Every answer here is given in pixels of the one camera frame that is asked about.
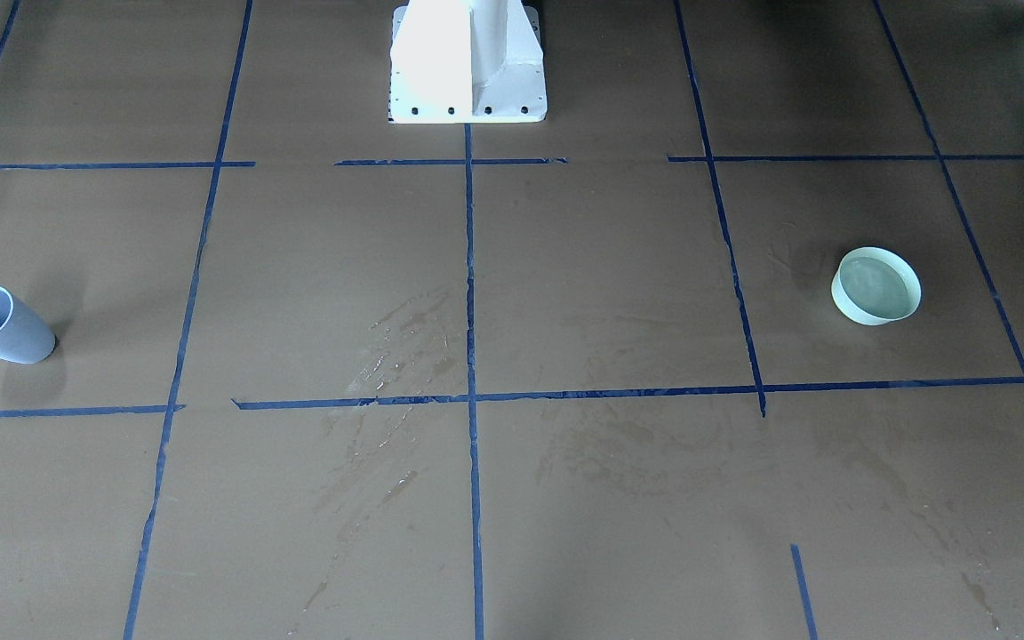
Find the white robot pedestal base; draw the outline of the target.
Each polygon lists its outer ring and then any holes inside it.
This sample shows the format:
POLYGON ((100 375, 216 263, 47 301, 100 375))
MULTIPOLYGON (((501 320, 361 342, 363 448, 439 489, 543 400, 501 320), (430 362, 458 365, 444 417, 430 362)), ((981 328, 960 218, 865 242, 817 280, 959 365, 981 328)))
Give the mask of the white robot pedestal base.
POLYGON ((537 123, 548 113, 540 13, 523 1, 409 1, 393 11, 388 120, 537 123))

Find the light green bowl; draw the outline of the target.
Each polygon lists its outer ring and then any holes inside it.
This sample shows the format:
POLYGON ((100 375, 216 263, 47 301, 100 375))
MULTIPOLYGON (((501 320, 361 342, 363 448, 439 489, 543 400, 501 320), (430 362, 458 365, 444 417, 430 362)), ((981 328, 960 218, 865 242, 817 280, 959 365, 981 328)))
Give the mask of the light green bowl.
POLYGON ((831 301, 861 325, 898 323, 921 307, 921 280, 906 260, 878 247, 846 252, 830 283, 831 301))

